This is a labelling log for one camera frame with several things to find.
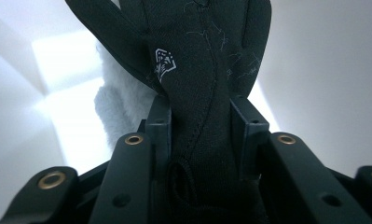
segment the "black glove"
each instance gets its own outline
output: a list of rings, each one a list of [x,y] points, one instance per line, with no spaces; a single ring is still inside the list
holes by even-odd
[[[232,154],[229,93],[247,96],[255,83],[269,0],[66,2],[126,70],[169,97],[175,220],[254,220],[256,185],[238,181]]]

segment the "logo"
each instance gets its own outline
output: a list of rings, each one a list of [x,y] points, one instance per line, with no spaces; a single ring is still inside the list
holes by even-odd
[[[156,50],[156,60],[156,73],[158,74],[159,81],[161,81],[166,73],[176,68],[176,63],[171,53],[163,49]]]

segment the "white fleece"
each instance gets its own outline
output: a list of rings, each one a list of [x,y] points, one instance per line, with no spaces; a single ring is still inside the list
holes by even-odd
[[[157,93],[129,74],[98,43],[103,60],[103,86],[95,97],[95,110],[101,118],[109,146],[114,149],[119,137],[134,133]]]

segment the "white wall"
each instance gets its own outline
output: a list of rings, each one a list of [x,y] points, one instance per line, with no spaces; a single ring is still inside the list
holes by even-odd
[[[330,168],[372,165],[372,0],[272,0],[259,82],[280,129]]]
[[[36,173],[110,158],[95,43],[64,1],[0,1],[0,218]]]

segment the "brass grommet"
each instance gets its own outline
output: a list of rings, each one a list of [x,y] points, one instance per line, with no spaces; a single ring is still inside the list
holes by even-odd
[[[285,134],[279,135],[278,140],[286,145],[293,145],[296,143],[296,139]]]
[[[56,179],[53,182],[46,183],[50,177],[57,177],[58,179]],[[64,173],[60,171],[54,171],[43,176],[43,178],[41,178],[38,182],[38,187],[41,189],[53,189],[58,187],[61,183],[63,183],[65,179],[66,175]]]
[[[143,142],[143,137],[140,135],[131,135],[125,139],[125,143],[132,146],[138,145],[141,142]]]

